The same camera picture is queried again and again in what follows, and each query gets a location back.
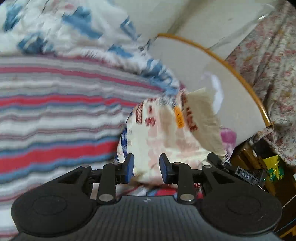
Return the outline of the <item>cream printed shopping bag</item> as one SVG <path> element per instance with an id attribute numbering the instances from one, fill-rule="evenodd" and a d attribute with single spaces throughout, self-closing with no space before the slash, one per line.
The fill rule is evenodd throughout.
<path id="1" fill-rule="evenodd" d="M 133 182 L 163 183 L 159 157 L 199 169 L 214 153 L 225 158 L 220 125 L 205 89 L 181 90 L 176 96 L 151 97 L 131 112 L 122 131 L 115 160 L 134 155 Z"/>

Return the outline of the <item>yellow green plastic bag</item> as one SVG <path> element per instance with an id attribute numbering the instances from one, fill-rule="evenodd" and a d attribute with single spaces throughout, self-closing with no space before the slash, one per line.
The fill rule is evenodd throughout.
<path id="1" fill-rule="evenodd" d="M 263 161 L 266 165 L 267 174 L 271 182 L 281 180 L 284 177 L 284 169 L 280 163 L 280 157 L 278 155 L 264 158 Z"/>

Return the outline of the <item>white headboard with wooden rim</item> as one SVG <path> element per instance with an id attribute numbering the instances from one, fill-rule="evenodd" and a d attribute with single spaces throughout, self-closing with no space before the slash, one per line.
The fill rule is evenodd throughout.
<path id="1" fill-rule="evenodd" d="M 210 50 L 185 38 L 159 34 L 149 53 L 171 69 L 189 92 L 207 89 L 220 124 L 236 132 L 236 144 L 272 125 L 252 87 Z"/>

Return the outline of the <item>red blue striped bedsheet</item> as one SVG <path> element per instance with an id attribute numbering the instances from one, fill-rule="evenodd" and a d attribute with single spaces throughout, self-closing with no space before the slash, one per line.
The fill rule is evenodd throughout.
<path id="1" fill-rule="evenodd" d="M 99 63 L 1 58 L 1 240 L 18 233 L 11 206 L 19 195 L 83 164 L 113 160 L 132 109 L 162 94 Z"/>

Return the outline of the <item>floral pink curtain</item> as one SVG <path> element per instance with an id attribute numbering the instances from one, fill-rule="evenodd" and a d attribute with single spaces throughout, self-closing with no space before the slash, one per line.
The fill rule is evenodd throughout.
<path id="1" fill-rule="evenodd" d="M 295 167 L 295 7 L 279 1 L 226 61 L 249 83 L 272 122 L 259 131 L 290 167 Z"/>

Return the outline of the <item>white blue patterned quilt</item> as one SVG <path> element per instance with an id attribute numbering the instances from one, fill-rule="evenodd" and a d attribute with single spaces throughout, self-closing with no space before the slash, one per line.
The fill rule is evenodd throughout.
<path id="1" fill-rule="evenodd" d="M 94 59 L 177 94 L 180 82 L 149 54 L 150 44 L 112 1 L 1 2 L 1 55 Z"/>

